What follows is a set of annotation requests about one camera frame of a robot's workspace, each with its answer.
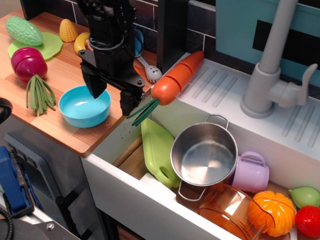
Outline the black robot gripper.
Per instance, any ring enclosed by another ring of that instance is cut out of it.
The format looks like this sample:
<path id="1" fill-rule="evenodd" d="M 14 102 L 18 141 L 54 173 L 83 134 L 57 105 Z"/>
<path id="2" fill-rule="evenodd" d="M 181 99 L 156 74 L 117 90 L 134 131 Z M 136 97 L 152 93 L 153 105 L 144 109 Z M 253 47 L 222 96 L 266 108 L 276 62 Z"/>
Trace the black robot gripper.
<path id="1" fill-rule="evenodd" d="M 145 82 L 134 69 L 135 36 L 122 31 L 115 17 L 88 14 L 87 21 L 92 50 L 78 52 L 86 87 L 94 99 L 105 91 L 107 84 L 122 90 L 122 115 L 129 116 L 146 97 Z"/>

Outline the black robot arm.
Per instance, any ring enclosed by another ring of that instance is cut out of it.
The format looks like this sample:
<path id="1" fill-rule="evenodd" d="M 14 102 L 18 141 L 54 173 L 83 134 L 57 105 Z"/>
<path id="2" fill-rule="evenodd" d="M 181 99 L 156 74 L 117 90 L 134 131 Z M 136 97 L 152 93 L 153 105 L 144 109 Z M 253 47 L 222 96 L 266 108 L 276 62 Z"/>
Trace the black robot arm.
<path id="1" fill-rule="evenodd" d="M 145 81 L 134 68 L 142 55 L 136 52 L 140 37 L 134 29 L 136 9 L 127 0 L 79 0 L 89 28 L 91 50 L 79 50 L 84 82 L 94 98 L 107 85 L 120 90 L 123 116 L 129 116 L 145 98 Z"/>

